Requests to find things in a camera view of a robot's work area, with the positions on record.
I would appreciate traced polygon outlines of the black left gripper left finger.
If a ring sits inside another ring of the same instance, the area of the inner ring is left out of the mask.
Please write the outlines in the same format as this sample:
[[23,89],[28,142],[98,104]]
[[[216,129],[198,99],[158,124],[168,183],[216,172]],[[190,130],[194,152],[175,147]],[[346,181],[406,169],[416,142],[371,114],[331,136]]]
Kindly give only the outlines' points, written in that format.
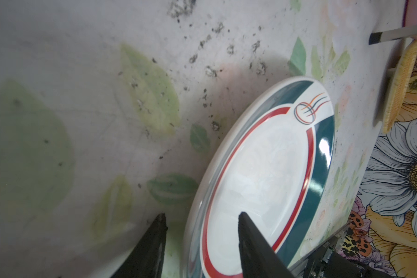
[[166,247],[166,215],[158,214],[111,278],[160,278]]

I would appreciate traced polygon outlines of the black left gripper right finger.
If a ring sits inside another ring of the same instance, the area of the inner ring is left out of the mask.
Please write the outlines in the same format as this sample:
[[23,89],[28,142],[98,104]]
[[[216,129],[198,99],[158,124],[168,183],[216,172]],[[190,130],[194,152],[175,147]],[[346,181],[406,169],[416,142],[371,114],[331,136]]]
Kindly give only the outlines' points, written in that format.
[[245,212],[239,215],[238,234],[244,278],[293,277]]

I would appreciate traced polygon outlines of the white plate green red rim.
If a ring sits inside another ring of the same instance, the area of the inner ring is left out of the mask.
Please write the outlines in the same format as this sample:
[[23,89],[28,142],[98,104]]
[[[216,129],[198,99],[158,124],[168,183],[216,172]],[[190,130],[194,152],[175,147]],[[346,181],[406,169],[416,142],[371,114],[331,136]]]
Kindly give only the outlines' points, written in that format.
[[332,100],[307,76],[285,79],[250,104],[201,180],[186,222],[180,276],[242,277],[242,212],[289,265],[321,201],[334,130]]

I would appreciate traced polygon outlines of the yellow woven-pattern tray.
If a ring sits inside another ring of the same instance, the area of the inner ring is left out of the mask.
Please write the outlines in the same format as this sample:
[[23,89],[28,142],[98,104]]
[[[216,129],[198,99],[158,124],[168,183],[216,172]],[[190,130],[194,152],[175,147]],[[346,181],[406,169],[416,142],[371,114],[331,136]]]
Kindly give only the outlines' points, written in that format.
[[395,68],[390,69],[388,90],[382,119],[382,133],[387,134],[393,127],[403,105],[411,74],[417,58],[417,40],[413,40],[403,51]]

